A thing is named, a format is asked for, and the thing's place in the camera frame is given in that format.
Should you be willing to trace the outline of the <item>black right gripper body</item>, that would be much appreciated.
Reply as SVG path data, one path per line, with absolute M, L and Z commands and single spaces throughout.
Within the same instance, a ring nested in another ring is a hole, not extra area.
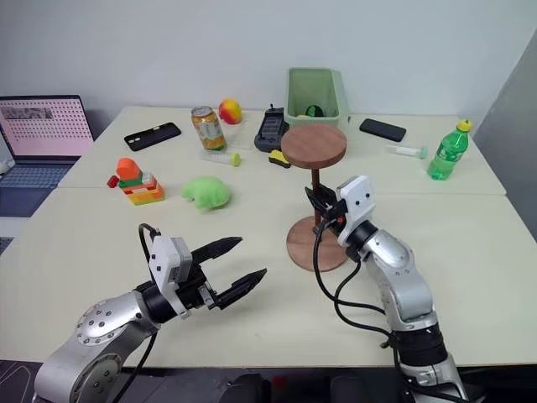
M 322 203 L 325 208 L 324 218 L 329 222 L 329 229 L 339 236 L 344 229 L 347 220 L 347 204 L 343 199 L 338 199 L 332 189 L 322 190 Z

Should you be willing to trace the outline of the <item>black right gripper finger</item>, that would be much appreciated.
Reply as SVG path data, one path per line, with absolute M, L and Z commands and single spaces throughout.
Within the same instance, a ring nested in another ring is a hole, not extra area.
M 317 190 L 306 187 L 305 193 L 316 211 L 326 211 L 336 203 L 336 193 L 322 184 Z
M 315 226 L 312 228 L 312 232 L 314 234 L 323 234 L 335 221 L 336 219 L 331 214 L 328 214 L 328 217 L 326 217 L 320 211 L 315 211 Z

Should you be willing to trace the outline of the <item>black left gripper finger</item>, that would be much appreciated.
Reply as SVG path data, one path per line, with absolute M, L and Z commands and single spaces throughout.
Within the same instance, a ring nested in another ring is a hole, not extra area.
M 234 281 L 228 290 L 216 296 L 216 306 L 223 310 L 242 299 L 257 286 L 267 272 L 267 269 L 261 269 Z
M 225 237 L 210 242 L 191 252 L 192 264 L 201 265 L 209 259 L 216 259 L 242 242 L 242 237 Z

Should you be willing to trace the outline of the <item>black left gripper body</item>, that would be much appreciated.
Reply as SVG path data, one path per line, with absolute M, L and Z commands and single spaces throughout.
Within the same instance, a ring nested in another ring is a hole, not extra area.
M 218 306 L 217 293 L 211 288 L 205 273 L 198 264 L 190 268 L 179 268 L 177 296 L 186 312 L 206 306 L 213 309 Z

